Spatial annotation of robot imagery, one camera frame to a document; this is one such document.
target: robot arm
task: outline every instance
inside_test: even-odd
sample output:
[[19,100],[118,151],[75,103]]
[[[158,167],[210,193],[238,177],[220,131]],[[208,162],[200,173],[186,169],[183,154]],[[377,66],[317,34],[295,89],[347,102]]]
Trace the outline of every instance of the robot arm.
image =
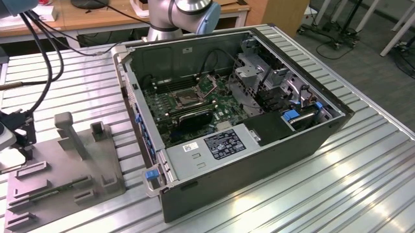
[[182,29],[195,34],[211,33],[218,25],[220,5],[212,0],[150,0],[151,28],[147,41],[172,39]]
[[19,13],[34,9],[38,4],[38,0],[0,0],[0,18],[18,16]]

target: aluminum extrusion table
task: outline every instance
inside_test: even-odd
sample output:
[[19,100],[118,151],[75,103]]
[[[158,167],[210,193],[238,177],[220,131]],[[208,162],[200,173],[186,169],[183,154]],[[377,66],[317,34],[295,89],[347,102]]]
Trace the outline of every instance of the aluminum extrusion table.
[[[111,125],[127,193],[34,232],[413,232],[415,230],[414,133],[275,27],[256,27],[357,115],[317,153],[179,220],[164,223],[158,198],[140,179],[144,162],[132,132],[110,55],[64,52],[66,73],[35,113],[39,140],[58,136],[55,113],[71,111],[75,130]],[[86,52],[103,47],[87,48]],[[58,72],[58,56],[51,55]],[[12,57],[0,81],[44,80],[39,54]],[[43,86],[3,93],[2,106],[27,109]],[[6,176],[0,184],[4,216]]]

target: connector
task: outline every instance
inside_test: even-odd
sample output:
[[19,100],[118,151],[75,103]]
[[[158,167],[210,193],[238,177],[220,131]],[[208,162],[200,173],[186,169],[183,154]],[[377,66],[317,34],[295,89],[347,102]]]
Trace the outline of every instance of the connector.
[[0,85],[0,91],[10,90],[23,86],[23,82],[10,83]]

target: wire cable bundle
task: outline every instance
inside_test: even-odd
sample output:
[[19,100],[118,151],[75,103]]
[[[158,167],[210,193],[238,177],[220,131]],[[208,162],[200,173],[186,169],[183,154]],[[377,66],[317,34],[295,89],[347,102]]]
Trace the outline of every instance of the wire cable bundle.
[[[55,82],[56,80],[59,80],[59,78],[62,77],[63,73],[64,73],[64,59],[63,59],[63,56],[62,56],[62,53],[59,51],[59,48],[56,46],[56,43],[58,42],[59,44],[62,44],[66,48],[71,49],[72,51],[75,51],[76,53],[84,55],[84,56],[100,56],[106,53],[108,53],[111,51],[111,49],[119,45],[122,42],[114,44],[106,51],[99,51],[99,52],[95,52],[92,54],[87,54],[87,53],[83,53],[80,51],[78,51],[76,49],[74,49],[71,46],[68,46],[66,43],[63,43],[59,38],[52,34],[52,31],[60,33],[63,36],[71,38],[72,40],[76,40],[79,42],[79,40],[71,36],[68,36],[67,34],[64,34],[63,32],[60,32],[59,30],[54,29],[51,26],[48,26],[39,18],[39,15],[34,12],[34,11],[27,11],[24,13],[20,13],[19,14],[23,21],[24,21],[24,24],[34,36],[34,39],[35,39],[35,43],[38,45],[38,48],[39,48],[39,51],[40,51],[40,54],[44,58],[44,61],[46,61],[46,65],[47,65],[47,80],[46,81],[35,81],[35,82],[16,82],[16,83],[8,83],[6,85],[0,85],[0,90],[8,90],[8,89],[12,89],[12,88],[16,88],[16,87],[22,87],[22,86],[31,86],[31,85],[42,85],[44,84],[46,87],[43,89],[43,92],[42,92],[42,95],[39,97],[39,99],[36,100],[34,106],[31,107],[31,109],[27,111],[27,114],[32,114],[35,112],[35,110],[38,109],[38,107],[40,106],[43,100],[46,99],[46,96],[47,96],[47,92],[51,88],[51,84],[52,82]],[[35,32],[35,29],[28,21],[28,19],[34,22],[34,24],[36,25],[36,27],[40,29],[40,31],[46,34],[46,37],[51,43],[51,45],[54,46],[54,49],[56,51],[56,54],[58,54],[58,57],[59,57],[59,61],[60,61],[60,70],[59,70],[59,73],[56,74],[55,77],[54,76],[54,73],[52,73],[52,65],[51,65],[51,61],[50,61],[50,58],[47,56],[47,51],[44,49],[44,46],[42,45],[42,42],[40,42],[40,39],[39,39],[39,36],[36,35],[36,32]]]

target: black cable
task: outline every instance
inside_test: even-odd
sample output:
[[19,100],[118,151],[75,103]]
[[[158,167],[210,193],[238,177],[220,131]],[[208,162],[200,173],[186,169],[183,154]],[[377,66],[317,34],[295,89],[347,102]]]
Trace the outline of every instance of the black cable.
[[203,73],[203,71],[204,71],[204,69],[206,69],[208,57],[210,57],[210,55],[211,55],[215,51],[220,51],[220,52],[224,53],[236,63],[239,63],[238,60],[234,58],[234,56],[232,56],[227,51],[224,51],[223,49],[215,48],[215,49],[212,49],[211,51],[208,51],[208,53],[207,53],[207,56],[206,56],[206,58],[204,58],[204,61],[203,61],[202,67],[200,67],[200,71],[199,71],[199,74],[198,74],[199,77],[202,76],[202,73]]
[[243,104],[243,103],[240,103],[242,105],[244,105],[244,106],[247,106],[247,107],[250,107],[250,108],[258,108],[258,109],[262,109],[262,107],[252,107],[252,106],[248,106],[248,105],[246,105],[246,104]]
[[51,61],[50,61],[50,58],[47,57],[47,52],[46,52],[46,49],[40,43],[40,39],[36,35],[36,32],[35,32],[35,29],[32,28],[32,25],[31,23],[28,22],[26,16],[23,13],[19,14],[23,21],[24,21],[24,24],[28,28],[28,30],[31,31],[32,35],[34,35],[34,39],[35,39],[35,42],[36,42],[36,45],[38,45],[38,48],[40,50],[40,53],[42,53],[42,56],[44,57],[44,60],[46,60],[46,64],[47,64],[47,84],[46,84],[46,87],[44,87],[44,90],[40,94],[40,97],[39,99],[36,100],[34,106],[31,107],[31,109],[27,111],[27,114],[28,115],[32,115],[32,113],[35,112],[35,110],[38,109],[39,105],[42,104],[42,102],[44,101],[46,99],[46,96],[47,96],[47,92],[50,91],[50,88],[51,88],[51,83],[52,83],[52,65],[51,65]]
[[333,18],[333,15],[335,14],[337,10],[338,10],[338,7],[339,7],[339,4],[341,4],[342,0],[338,1],[337,5],[335,5],[335,8],[333,9],[333,12],[330,13],[330,17],[329,17],[329,20],[331,21],[331,18]]
[[[399,54],[401,58],[403,58],[403,56],[402,56],[402,54],[401,54],[401,52],[399,52],[398,50],[394,50],[394,52]],[[393,57],[393,60],[394,60],[394,63],[395,63],[397,68],[398,68],[410,78],[415,79],[414,75],[413,75],[411,73],[409,73],[409,72],[401,67],[401,65],[399,65],[399,63],[398,63],[398,59],[397,59],[398,56],[395,56],[394,53],[391,53],[391,57]]]
[[[34,19],[36,19],[36,21],[42,24],[40,26],[46,29],[46,27],[48,27],[51,30],[54,30],[55,32],[60,33],[62,35],[67,36],[68,38],[76,40],[79,42],[78,39],[75,39],[72,36],[68,36],[67,34],[64,34],[63,32],[60,32],[59,30],[56,30],[55,28],[52,28],[48,24],[46,24],[40,19],[39,19],[39,15],[34,12],[34,11],[28,11],[30,15],[34,17]],[[51,33],[48,32],[50,36],[52,36],[55,38],[55,40],[58,41],[58,43],[60,43],[66,48],[68,48],[70,50],[72,50],[74,52],[76,52],[78,54],[80,55],[84,55],[84,56],[100,56],[106,53],[110,52],[110,50],[116,46],[119,45],[122,42],[118,42],[115,43],[106,51],[99,51],[99,52],[95,52],[92,54],[87,54],[87,53],[83,53],[80,51],[78,51],[75,48],[72,48],[70,45],[67,45],[66,43],[63,43],[59,38]]]
[[124,16],[127,16],[128,18],[131,18],[131,19],[134,19],[134,20],[136,20],[136,21],[139,21],[139,22],[142,22],[142,23],[146,23],[146,24],[148,24],[148,25],[151,26],[151,23],[150,23],[150,22],[146,22],[144,20],[142,20],[142,19],[139,19],[139,18],[136,18],[136,17],[130,16],[130,15],[126,14],[124,12],[119,11],[118,9],[115,9],[111,5],[103,3],[100,0],[92,0],[92,1],[96,1],[98,3],[103,4],[103,5],[107,6],[110,9],[112,9],[114,11],[116,11],[118,13],[120,13],[122,15],[124,15]]
[[90,37],[90,38],[94,38],[98,36],[98,33],[95,33],[95,35],[83,35],[84,37]]
[[152,75],[152,74],[146,74],[146,75],[140,78],[140,80],[142,80],[140,86],[144,85],[144,81],[146,81],[146,78],[147,78],[147,77],[150,77],[150,78],[152,79],[152,78],[154,78],[154,75]]
[[311,26],[313,27],[317,27],[317,19],[314,18],[314,14],[313,14],[313,8],[310,7],[310,13],[311,13],[311,17],[313,17],[313,23],[311,23]]
[[405,56],[402,55],[402,53],[399,53],[401,58],[405,60],[405,62],[410,65],[410,67],[415,70],[415,66],[411,64],[411,62],[405,58]]
[[110,42],[111,36],[112,36],[112,31],[110,32],[107,41],[106,41],[104,43],[98,43],[96,41],[94,41],[94,40],[86,38],[86,35],[83,35],[84,39],[90,40],[91,42],[96,43],[98,45],[106,45],[106,44]]
[[[75,37],[70,36],[68,34],[63,33],[60,30],[52,28],[46,22],[43,22],[39,18],[39,15],[32,11],[30,10],[28,11],[30,14],[34,15],[34,17],[38,19],[38,21],[44,25],[44,27],[47,27],[50,30],[55,31],[56,33],[59,33],[60,35],[63,35],[64,37],[67,38],[71,38],[72,40],[75,40],[82,46],[84,47],[88,47],[87,44],[84,44],[83,42],[79,41],[79,39],[76,39]],[[90,38],[84,37],[84,39],[90,40],[91,42],[96,43],[94,40],[91,40]]]
[[342,57],[346,56],[346,54],[349,54],[355,48],[351,48],[346,53],[343,53],[339,57],[327,57],[325,56],[321,51],[319,51],[319,48],[323,46],[323,45],[327,45],[329,43],[331,43],[333,41],[327,41],[325,43],[322,43],[318,47],[317,47],[317,53],[323,57],[323,58],[327,58],[330,60],[339,60]]
[[[38,26],[38,28],[42,30],[42,32],[46,34],[47,36],[47,39],[48,41],[51,42],[54,48],[55,48],[55,51],[56,51],[56,54],[58,54],[58,57],[59,57],[59,62],[60,62],[60,70],[59,70],[59,73],[58,75],[55,76],[55,78],[52,78],[52,82],[55,82],[62,76],[63,76],[63,73],[64,73],[64,59],[63,59],[63,56],[60,54],[60,51],[59,51],[59,48],[50,36],[50,32],[48,30],[42,26],[42,24],[34,19],[32,15],[31,14],[26,14],[27,17],[34,21],[35,25]],[[31,85],[40,85],[40,84],[46,84],[47,81],[38,81],[38,82],[23,82],[23,86],[31,86]]]
[[262,81],[260,81],[260,83],[259,83],[259,85],[258,85],[258,90],[256,90],[256,92],[259,91],[260,87],[263,86],[264,82],[267,81],[267,78],[268,78],[268,76],[270,76],[271,71],[273,71],[273,67],[271,67],[271,64],[270,64],[270,68],[268,68],[268,70],[267,70],[266,76],[264,76],[264,78],[262,79]]
[[59,33],[60,35],[63,35],[64,37],[71,38],[72,40],[78,41],[80,45],[83,46],[88,46],[87,44],[84,44],[83,42],[80,42],[76,38],[74,38],[72,36],[67,35],[66,33],[63,33],[62,31],[59,31],[58,29],[52,28],[46,22],[43,22],[40,19],[38,19],[38,21],[43,24],[44,27],[47,27],[48,29],[51,29],[52,31],[55,31],[56,33]]

